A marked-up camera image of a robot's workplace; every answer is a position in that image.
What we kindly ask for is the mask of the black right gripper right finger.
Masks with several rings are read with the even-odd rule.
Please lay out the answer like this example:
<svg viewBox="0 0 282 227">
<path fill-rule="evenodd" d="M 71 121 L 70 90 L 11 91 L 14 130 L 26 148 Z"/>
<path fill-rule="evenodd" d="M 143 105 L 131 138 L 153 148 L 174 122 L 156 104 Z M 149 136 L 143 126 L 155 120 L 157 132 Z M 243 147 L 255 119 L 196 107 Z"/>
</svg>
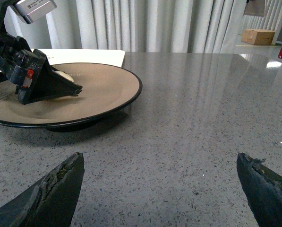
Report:
<svg viewBox="0 0 282 227">
<path fill-rule="evenodd" d="M 260 227 L 282 227 L 282 177 L 245 153 L 237 156 L 237 172 L 248 205 Z"/>
</svg>

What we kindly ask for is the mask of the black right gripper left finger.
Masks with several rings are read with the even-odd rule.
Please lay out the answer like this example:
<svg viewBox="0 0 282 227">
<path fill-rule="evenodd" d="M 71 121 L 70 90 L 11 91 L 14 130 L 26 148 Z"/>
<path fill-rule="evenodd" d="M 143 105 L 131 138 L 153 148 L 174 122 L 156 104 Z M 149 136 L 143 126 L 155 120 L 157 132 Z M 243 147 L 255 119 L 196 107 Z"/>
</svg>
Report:
<svg viewBox="0 0 282 227">
<path fill-rule="evenodd" d="M 76 152 L 0 208 L 0 227 L 68 227 L 84 176 L 84 157 Z"/>
</svg>

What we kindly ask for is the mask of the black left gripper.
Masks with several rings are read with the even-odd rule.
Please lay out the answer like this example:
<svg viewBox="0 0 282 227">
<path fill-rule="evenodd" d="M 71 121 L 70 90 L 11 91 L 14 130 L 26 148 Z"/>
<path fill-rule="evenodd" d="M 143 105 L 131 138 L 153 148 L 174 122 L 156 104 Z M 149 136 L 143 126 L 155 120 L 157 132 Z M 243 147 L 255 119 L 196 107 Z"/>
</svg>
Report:
<svg viewBox="0 0 282 227">
<path fill-rule="evenodd" d="M 18 0 L 0 0 L 0 82 L 9 80 L 17 86 L 21 104 L 64 96 L 77 96 L 82 86 L 60 75 L 46 55 L 32 51 L 27 41 L 7 33 L 4 18 L 7 8 Z"/>
</svg>

